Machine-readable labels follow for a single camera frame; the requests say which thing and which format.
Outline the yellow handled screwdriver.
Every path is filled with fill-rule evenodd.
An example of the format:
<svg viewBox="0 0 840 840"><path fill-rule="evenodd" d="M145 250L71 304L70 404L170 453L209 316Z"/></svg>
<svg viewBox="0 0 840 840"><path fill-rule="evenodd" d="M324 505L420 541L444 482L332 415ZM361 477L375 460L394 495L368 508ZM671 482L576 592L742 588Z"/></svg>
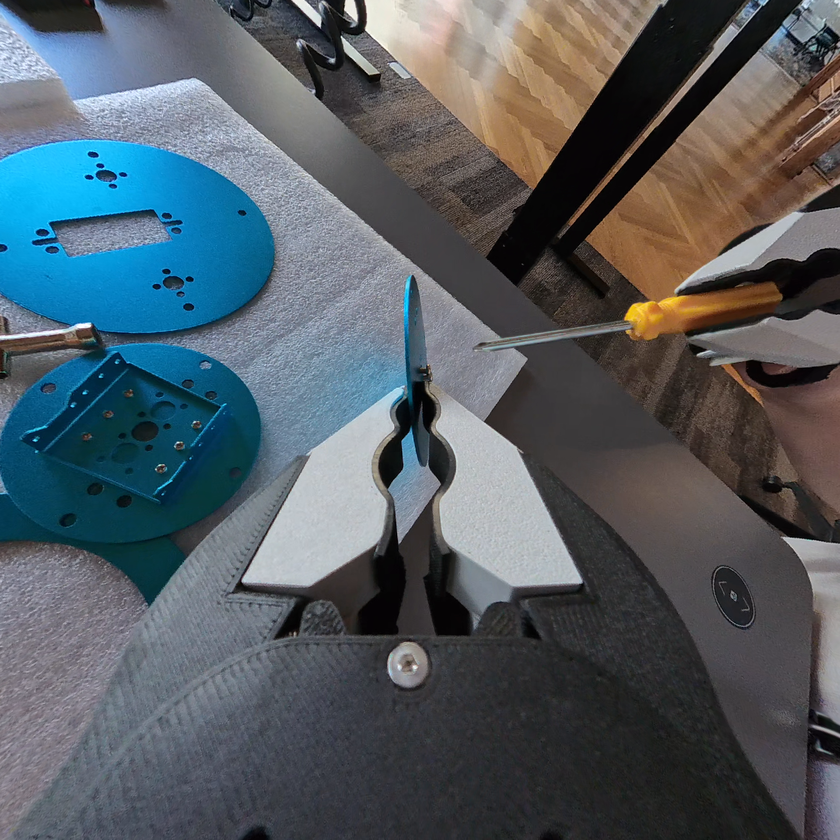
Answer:
<svg viewBox="0 0 840 840"><path fill-rule="evenodd" d="M783 296L773 282L764 282L662 301L633 304L624 320L536 332L480 342L474 351L499 351L526 345L580 339L600 334L626 333L635 341L650 341L666 334L688 333L718 324L772 313Z"/></svg>

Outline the metal cross wrench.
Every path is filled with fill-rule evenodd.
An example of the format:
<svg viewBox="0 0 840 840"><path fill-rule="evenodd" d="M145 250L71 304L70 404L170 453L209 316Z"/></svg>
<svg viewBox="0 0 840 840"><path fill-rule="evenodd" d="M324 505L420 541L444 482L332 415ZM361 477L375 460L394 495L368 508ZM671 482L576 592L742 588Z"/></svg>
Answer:
<svg viewBox="0 0 840 840"><path fill-rule="evenodd" d="M90 322L63 329L12 333L8 320L1 317L1 379L11 373L14 355L37 354L61 350L100 350L105 347L99 331Z"/></svg>

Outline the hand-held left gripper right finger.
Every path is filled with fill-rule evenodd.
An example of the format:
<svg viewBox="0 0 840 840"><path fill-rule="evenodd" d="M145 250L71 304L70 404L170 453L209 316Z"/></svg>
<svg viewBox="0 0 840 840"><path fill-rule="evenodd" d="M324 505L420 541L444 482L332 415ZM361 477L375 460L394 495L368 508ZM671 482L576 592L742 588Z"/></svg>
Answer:
<svg viewBox="0 0 840 840"><path fill-rule="evenodd" d="M444 591L471 615L493 603L578 592L582 577L523 453L435 385L429 465L441 481L434 536Z"/></svg>

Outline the white foam frame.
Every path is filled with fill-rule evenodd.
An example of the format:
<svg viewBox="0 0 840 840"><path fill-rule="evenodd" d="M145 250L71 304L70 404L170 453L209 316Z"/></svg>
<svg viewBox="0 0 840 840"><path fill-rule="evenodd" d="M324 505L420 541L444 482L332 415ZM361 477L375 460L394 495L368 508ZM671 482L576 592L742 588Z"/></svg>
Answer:
<svg viewBox="0 0 840 840"><path fill-rule="evenodd" d="M4 20L1 22L1 130L41 128L80 117L63 80Z"/></svg>

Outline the white foam sheet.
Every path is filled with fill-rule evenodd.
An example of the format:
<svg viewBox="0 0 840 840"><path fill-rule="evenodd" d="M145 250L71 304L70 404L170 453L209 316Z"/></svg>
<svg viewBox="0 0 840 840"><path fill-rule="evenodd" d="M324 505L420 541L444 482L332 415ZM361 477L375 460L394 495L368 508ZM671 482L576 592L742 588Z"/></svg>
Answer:
<svg viewBox="0 0 840 840"><path fill-rule="evenodd" d="M403 288L421 288L435 380L487 417L524 359L473 353L492 331L199 80L2 112L2 156L57 140L153 145L241 187L266 216L275 267L222 321L153 335L207 352L247 384L263 423L244 487L178 532L184 553L235 507L404 379ZM2 837L76 746L144 599L91 553L2 545Z"/></svg>

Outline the small blue round plate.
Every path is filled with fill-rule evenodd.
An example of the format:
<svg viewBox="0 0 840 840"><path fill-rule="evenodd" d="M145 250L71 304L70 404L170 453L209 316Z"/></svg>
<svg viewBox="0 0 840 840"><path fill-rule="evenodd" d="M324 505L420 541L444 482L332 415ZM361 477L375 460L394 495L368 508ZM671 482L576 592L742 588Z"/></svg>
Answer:
<svg viewBox="0 0 840 840"><path fill-rule="evenodd" d="M429 432L424 420L424 400L433 374L427 361L422 302L415 276L406 279L403 304L406 398L416 457L421 466L427 466Z"/></svg>

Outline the grey desk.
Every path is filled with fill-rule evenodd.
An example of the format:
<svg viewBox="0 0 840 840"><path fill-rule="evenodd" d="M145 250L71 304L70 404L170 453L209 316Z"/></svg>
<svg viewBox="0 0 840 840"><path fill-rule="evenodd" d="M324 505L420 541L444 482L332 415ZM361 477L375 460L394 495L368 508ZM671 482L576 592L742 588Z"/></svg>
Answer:
<svg viewBox="0 0 840 840"><path fill-rule="evenodd" d="M495 331L551 325L214 2L99 8L101 33L16 27L70 95L197 78ZM664 587L744 752L802 834L812 587L795 552L573 346L529 349L489 420L600 514ZM720 564L753 595L748 630L732 626L713 599Z"/></svg>

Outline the blue disc with bracket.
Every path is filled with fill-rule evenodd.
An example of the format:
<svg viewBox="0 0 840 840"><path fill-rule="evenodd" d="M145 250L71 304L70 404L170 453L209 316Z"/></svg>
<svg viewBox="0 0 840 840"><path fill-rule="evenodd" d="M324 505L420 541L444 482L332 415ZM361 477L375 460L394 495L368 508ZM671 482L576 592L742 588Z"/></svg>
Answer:
<svg viewBox="0 0 840 840"><path fill-rule="evenodd" d="M254 397L216 359L131 343L66 362L23 393L2 432L10 501L78 541L133 543L220 508L255 462Z"/></svg>

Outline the white shirt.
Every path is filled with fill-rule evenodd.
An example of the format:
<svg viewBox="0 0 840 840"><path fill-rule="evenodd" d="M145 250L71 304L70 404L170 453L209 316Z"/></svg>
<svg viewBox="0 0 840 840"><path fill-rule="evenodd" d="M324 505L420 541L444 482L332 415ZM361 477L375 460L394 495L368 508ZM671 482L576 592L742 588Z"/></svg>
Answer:
<svg viewBox="0 0 840 840"><path fill-rule="evenodd" d="M787 538L813 590L811 709L820 723L839 724L839 545ZM839 838L838 756L812 750L808 758L806 838Z"/></svg>

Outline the black desk leg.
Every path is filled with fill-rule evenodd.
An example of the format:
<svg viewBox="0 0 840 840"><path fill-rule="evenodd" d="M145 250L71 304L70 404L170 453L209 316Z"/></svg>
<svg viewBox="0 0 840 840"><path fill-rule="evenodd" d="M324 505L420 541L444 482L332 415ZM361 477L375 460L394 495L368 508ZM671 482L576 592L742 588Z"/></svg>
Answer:
<svg viewBox="0 0 840 840"><path fill-rule="evenodd" d="M710 57L552 246L599 297L621 275L656 298L730 238L801 196L781 154L802 115L801 87L765 53L796 2L736 2Z"/></svg>
<svg viewBox="0 0 840 840"><path fill-rule="evenodd" d="M287 3L302 14L313 27L320 30L321 18L315 6L305 1L288 1ZM382 79L382 73L357 48L351 45L351 42L343 36L342 32L339 35L341 46L349 63L357 67L367 81L374 84L379 83Z"/></svg>
<svg viewBox="0 0 840 840"><path fill-rule="evenodd" d="M743 1L656 7L583 118L488 255L514 284L530 271L710 52Z"/></svg>

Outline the person's right hand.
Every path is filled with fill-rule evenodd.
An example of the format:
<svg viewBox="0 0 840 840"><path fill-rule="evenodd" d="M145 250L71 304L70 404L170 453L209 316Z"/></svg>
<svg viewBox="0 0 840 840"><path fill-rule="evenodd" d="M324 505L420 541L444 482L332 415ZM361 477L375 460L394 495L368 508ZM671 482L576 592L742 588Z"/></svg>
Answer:
<svg viewBox="0 0 840 840"><path fill-rule="evenodd" d="M762 389L776 437L799 480L839 511L839 371L808 385Z"/></svg>

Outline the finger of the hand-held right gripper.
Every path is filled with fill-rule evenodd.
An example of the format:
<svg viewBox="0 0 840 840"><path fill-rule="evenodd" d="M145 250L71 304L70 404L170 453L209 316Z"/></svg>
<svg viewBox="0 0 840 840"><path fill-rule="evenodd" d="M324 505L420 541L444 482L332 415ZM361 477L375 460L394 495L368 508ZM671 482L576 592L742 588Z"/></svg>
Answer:
<svg viewBox="0 0 840 840"><path fill-rule="evenodd" d="M689 343L710 364L746 361L811 368L839 362L839 315L817 309L801 318L769 316L743 325L697 332Z"/></svg>
<svg viewBox="0 0 840 840"><path fill-rule="evenodd" d="M731 287L779 260L803 263L820 250L838 249L838 229L838 211L789 213L696 270L675 294L698 293L715 284Z"/></svg>

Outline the large blue round plate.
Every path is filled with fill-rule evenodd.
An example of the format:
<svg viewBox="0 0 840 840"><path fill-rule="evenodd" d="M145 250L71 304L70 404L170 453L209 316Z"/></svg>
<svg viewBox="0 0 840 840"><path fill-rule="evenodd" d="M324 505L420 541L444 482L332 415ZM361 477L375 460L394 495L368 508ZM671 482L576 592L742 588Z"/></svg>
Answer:
<svg viewBox="0 0 840 840"><path fill-rule="evenodd" d="M179 154L47 143L4 158L1 181L2 294L58 322L192 329L244 306L274 265L257 205Z"/></svg>

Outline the round black desk grommet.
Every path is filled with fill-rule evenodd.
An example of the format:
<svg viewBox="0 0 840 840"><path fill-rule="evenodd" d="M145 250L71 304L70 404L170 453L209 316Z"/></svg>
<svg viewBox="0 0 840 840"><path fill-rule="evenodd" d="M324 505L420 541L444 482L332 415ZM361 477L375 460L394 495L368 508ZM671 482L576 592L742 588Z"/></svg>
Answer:
<svg viewBox="0 0 840 840"><path fill-rule="evenodd" d="M720 564L712 572L710 584L713 599L723 617L737 629L750 629L756 619L756 606L740 573L729 565Z"/></svg>

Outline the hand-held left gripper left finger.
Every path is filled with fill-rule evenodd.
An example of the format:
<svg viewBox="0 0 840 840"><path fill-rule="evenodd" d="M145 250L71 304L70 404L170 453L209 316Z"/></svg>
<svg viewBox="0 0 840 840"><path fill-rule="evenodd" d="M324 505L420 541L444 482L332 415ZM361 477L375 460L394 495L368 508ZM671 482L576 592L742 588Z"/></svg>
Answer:
<svg viewBox="0 0 840 840"><path fill-rule="evenodd" d="M357 613L381 586L375 557L396 533L388 490L402 470L397 387L312 449L245 571L245 588Z"/></svg>

